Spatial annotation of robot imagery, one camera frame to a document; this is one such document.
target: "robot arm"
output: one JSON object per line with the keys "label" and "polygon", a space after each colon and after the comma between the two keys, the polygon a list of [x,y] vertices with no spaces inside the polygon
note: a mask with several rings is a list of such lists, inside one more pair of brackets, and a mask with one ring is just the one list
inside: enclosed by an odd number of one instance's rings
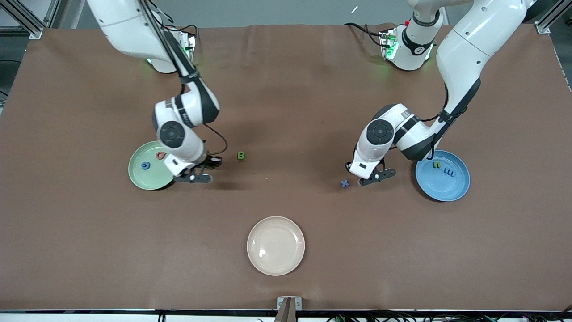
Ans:
{"label": "robot arm", "polygon": [[432,158],[443,135],[479,89],[484,65],[517,29],[528,5],[521,0],[475,0],[437,52],[447,89],[447,102],[437,120],[427,126],[403,104],[382,108],[362,132],[348,170],[371,179],[391,144],[409,160]]}
{"label": "robot arm", "polygon": [[437,32],[443,25],[439,9],[456,6],[469,0],[407,0],[413,9],[413,15],[407,25],[400,25],[388,31],[388,37],[382,43],[388,48],[382,49],[383,57],[403,70],[415,70],[421,67],[433,48]]}
{"label": "robot arm", "polygon": [[201,164],[220,164],[220,159],[207,155],[204,142],[192,130],[214,121],[220,107],[180,39],[175,38],[182,33],[164,28],[146,0],[88,0],[88,4],[113,47],[129,56],[151,59],[159,71],[176,71],[189,89],[157,103],[153,112],[157,139],[169,152],[164,159],[167,168],[177,177]]}

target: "black cable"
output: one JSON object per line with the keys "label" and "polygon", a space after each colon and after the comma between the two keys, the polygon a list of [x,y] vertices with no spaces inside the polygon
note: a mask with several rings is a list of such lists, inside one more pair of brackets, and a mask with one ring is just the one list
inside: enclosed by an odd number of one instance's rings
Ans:
{"label": "black cable", "polygon": [[374,44],[376,44],[377,46],[383,47],[383,48],[389,48],[390,47],[389,45],[381,44],[381,43],[375,41],[374,37],[371,35],[370,30],[367,29],[367,23],[365,24],[365,28],[366,28],[367,35],[370,37],[371,41],[374,42]]}
{"label": "black cable", "polygon": [[382,44],[380,44],[379,42],[375,41],[375,39],[374,39],[374,37],[373,37],[373,36],[378,36],[378,37],[379,37],[379,33],[387,32],[389,29],[385,29],[385,30],[382,30],[382,31],[380,31],[380,32],[374,33],[374,32],[371,32],[371,31],[367,28],[367,23],[366,23],[366,25],[365,25],[364,28],[361,27],[360,25],[356,24],[356,23],[353,23],[353,22],[345,23],[344,26],[356,27],[356,28],[358,28],[359,30],[361,30],[361,31],[363,31],[363,32],[365,32],[365,33],[367,33],[368,36],[370,37],[371,41],[373,41],[377,46],[380,46],[380,47],[383,47],[383,48],[389,48],[389,47],[390,47],[389,45],[382,45]]}
{"label": "black cable", "polygon": [[356,23],[353,23],[353,22],[344,23],[344,26],[356,27],[356,28],[358,28],[359,30],[361,30],[361,31],[363,31],[363,32],[365,32],[365,33],[368,33],[368,34],[370,34],[370,35],[372,35],[372,36],[379,36],[379,33],[385,33],[385,32],[387,32],[387,31],[393,29],[393,28],[384,29],[384,30],[382,30],[382,31],[380,31],[380,32],[374,33],[374,32],[371,32],[371,31],[369,31],[369,30],[364,29],[364,27],[362,27],[362,26],[360,26],[360,25],[358,25],[358,24],[356,24]]}
{"label": "black cable", "polygon": [[157,322],[165,322],[165,318],[166,318],[165,313],[159,311],[159,318],[157,319]]}
{"label": "black cable", "polygon": [[[157,5],[155,5],[155,3],[153,3],[152,0],[147,0],[147,1],[149,1],[155,8],[159,9],[159,7],[157,7]],[[162,12],[165,16],[167,16],[167,17],[169,18],[169,21],[170,21],[171,23],[174,23],[173,18],[171,18],[170,15],[168,15],[167,13],[164,13],[163,11],[161,11],[161,12]],[[166,30],[169,30],[169,31],[172,31],[172,32],[185,32],[185,29],[187,29],[187,28],[189,28],[189,27],[194,27],[195,30],[196,30],[195,32],[198,33],[198,28],[197,28],[197,26],[195,26],[195,25],[188,25],[188,26],[186,26],[186,27],[184,27],[184,28],[179,28],[179,29],[177,29],[177,28],[176,28],[175,26],[173,26],[173,25],[164,25],[161,21],[159,21],[159,19],[157,19],[157,17],[155,17],[155,15],[152,15],[152,16],[153,16],[153,18],[155,19],[155,21],[156,21],[159,25],[161,25],[161,27],[165,28]]]}
{"label": "black cable", "polygon": [[161,45],[165,49],[167,56],[169,56],[169,59],[171,60],[171,62],[173,62],[175,69],[177,70],[177,74],[178,74],[179,78],[181,78],[182,77],[181,69],[175,63],[176,60],[175,60],[175,57],[173,56],[173,53],[171,52],[171,50],[169,50],[169,44],[168,44],[167,39],[165,38],[164,34],[161,34],[162,31],[155,24],[152,23],[153,20],[151,19],[151,17],[153,17],[153,19],[155,19],[155,21],[157,21],[157,22],[158,22],[158,20],[155,17],[155,15],[151,13],[152,11],[151,11],[151,8],[149,7],[149,4],[147,3],[147,1],[149,1],[149,0],[138,0],[139,4],[144,9],[146,9],[146,10],[143,10],[143,14],[145,14],[147,16],[147,20],[149,22],[151,22],[152,28],[154,29],[155,33],[157,34],[157,37],[159,38]]}
{"label": "black cable", "polygon": [[173,26],[173,25],[164,25],[164,27],[166,27],[166,28],[167,28],[167,27],[169,27],[169,28],[175,28],[175,29],[169,29],[169,30],[172,31],[172,32],[186,32],[185,29],[190,28],[190,27],[193,27],[194,30],[195,30],[195,33],[198,34],[198,27],[195,26],[195,25],[193,25],[193,24],[190,24],[190,25],[188,25],[188,26],[185,26],[185,27],[179,28],[179,29],[177,29],[177,28],[176,28],[175,26]]}
{"label": "black cable", "polygon": [[433,134],[433,139],[431,140],[431,157],[427,158],[427,160],[433,160],[433,157],[435,156],[435,143],[436,143],[435,138],[436,137],[437,137],[437,134]]}
{"label": "black cable", "polygon": [[502,319],[503,317],[505,317],[505,315],[507,315],[507,314],[508,314],[508,312],[505,312],[503,315],[497,317],[497,318],[494,319],[494,320],[495,320],[495,321],[498,321],[498,320]]}
{"label": "black cable", "polygon": [[217,152],[213,152],[213,153],[209,153],[209,156],[213,156],[213,155],[217,155],[217,154],[221,154],[224,151],[226,151],[228,149],[228,141],[224,138],[224,136],[220,133],[218,133],[214,128],[210,127],[210,125],[208,124],[203,124],[204,126],[206,126],[207,128],[209,128],[211,131],[213,131],[216,135],[218,135],[223,141],[224,141],[224,148],[220,151]]}
{"label": "black cable", "polygon": [[[445,103],[443,103],[443,108],[445,108],[445,106],[447,106],[447,103],[449,102],[449,90],[447,89],[447,85],[445,85]],[[429,121],[433,121],[434,119],[436,119],[437,117],[439,117],[439,114],[433,116],[430,119],[424,119],[421,120],[421,122],[429,122]]]}
{"label": "black cable", "polygon": [[424,120],[421,120],[421,122],[429,122],[429,121],[433,121],[433,120],[434,120],[434,119],[436,119],[437,117],[439,117],[439,114],[437,114],[437,115],[433,116],[433,117],[432,117],[432,118],[430,118],[430,119],[424,119]]}
{"label": "black cable", "polygon": [[465,315],[448,315],[448,314],[442,314],[442,315],[436,315],[433,316],[429,319],[429,322],[433,322],[433,319],[438,318],[438,317],[444,317],[445,319],[447,318],[453,318],[451,320],[447,320],[445,322],[482,322],[481,320],[479,320],[478,317],[475,318],[470,318],[468,316]]}

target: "metal bracket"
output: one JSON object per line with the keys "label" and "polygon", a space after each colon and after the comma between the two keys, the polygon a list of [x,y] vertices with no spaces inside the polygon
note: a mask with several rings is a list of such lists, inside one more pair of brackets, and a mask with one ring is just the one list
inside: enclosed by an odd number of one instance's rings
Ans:
{"label": "metal bracket", "polygon": [[294,299],[294,305],[296,307],[296,311],[302,310],[302,298],[299,296],[280,296],[279,298],[276,299],[276,309],[280,310],[280,306],[282,305],[284,300],[288,298]]}
{"label": "metal bracket", "polygon": [[550,34],[550,28],[546,27],[546,29],[542,30],[538,25],[538,21],[534,22],[534,27],[536,28],[538,34]]}
{"label": "metal bracket", "polygon": [[202,173],[205,169],[201,168],[201,173],[196,173],[195,168],[192,168],[190,173],[177,176],[173,178],[176,182],[188,182],[188,183],[211,183],[213,177],[210,174]]}
{"label": "metal bracket", "polygon": [[539,34],[549,34],[550,25],[552,25],[558,18],[560,18],[572,6],[572,0],[557,0],[556,4],[552,6],[539,21],[534,23],[536,30]]}
{"label": "metal bracket", "polygon": [[0,7],[30,33],[30,39],[40,39],[47,26],[20,0],[0,0]]}
{"label": "metal bracket", "polygon": [[371,177],[369,179],[359,179],[358,184],[363,187],[363,186],[367,186],[368,184],[381,182],[385,179],[389,179],[389,178],[395,176],[396,173],[397,173],[397,171],[395,171],[395,169],[393,169],[393,168],[386,169],[384,167],[383,171],[378,171],[378,169],[374,169],[374,171],[372,172]]}
{"label": "metal bracket", "polygon": [[[392,46],[395,43],[397,38],[397,28],[393,28],[388,30],[385,33],[379,33],[379,43],[382,45]],[[382,51],[382,60],[386,61],[388,59],[387,56],[392,56],[394,52],[394,48],[391,48],[391,53],[389,53],[389,48],[380,47]]]}
{"label": "metal bracket", "polygon": [[302,298],[297,296],[281,296],[276,299],[278,313],[274,322],[296,322],[296,311],[302,310]]}
{"label": "metal bracket", "polygon": [[30,40],[39,40],[40,38],[42,38],[42,34],[43,34],[43,28],[40,28],[40,29],[39,29],[39,33],[30,34],[30,36],[28,37],[28,39],[30,39]]}
{"label": "metal bracket", "polygon": [[187,58],[193,62],[194,48],[197,45],[197,37],[190,36],[187,32],[178,32],[177,39]]}

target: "brown paper surface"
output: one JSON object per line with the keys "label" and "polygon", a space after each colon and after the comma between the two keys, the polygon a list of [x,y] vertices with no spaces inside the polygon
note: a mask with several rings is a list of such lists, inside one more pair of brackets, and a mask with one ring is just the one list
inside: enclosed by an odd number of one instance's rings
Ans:
{"label": "brown paper surface", "polygon": [[[305,309],[572,301],[572,96],[550,37],[532,25],[485,66],[439,146],[471,173],[453,203],[424,197],[398,151],[386,157],[397,176],[380,184],[358,187],[344,168],[382,106],[441,110],[434,57],[404,72],[349,27],[251,26],[201,30],[195,62],[230,148],[212,184],[144,191],[128,161],[155,139],[153,106],[177,94],[177,76],[99,30],[30,42],[0,118],[0,309],[260,309],[291,294]],[[273,215],[306,240],[282,277],[258,272],[246,251],[250,229]]]}

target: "green led light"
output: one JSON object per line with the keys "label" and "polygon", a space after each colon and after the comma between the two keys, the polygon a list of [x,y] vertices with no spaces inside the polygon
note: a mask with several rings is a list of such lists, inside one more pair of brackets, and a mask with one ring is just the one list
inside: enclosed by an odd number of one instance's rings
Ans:
{"label": "green led light", "polygon": [[387,59],[389,60],[393,59],[395,57],[395,53],[397,52],[398,48],[399,48],[399,43],[395,41],[393,45],[391,45],[391,47],[387,49]]}

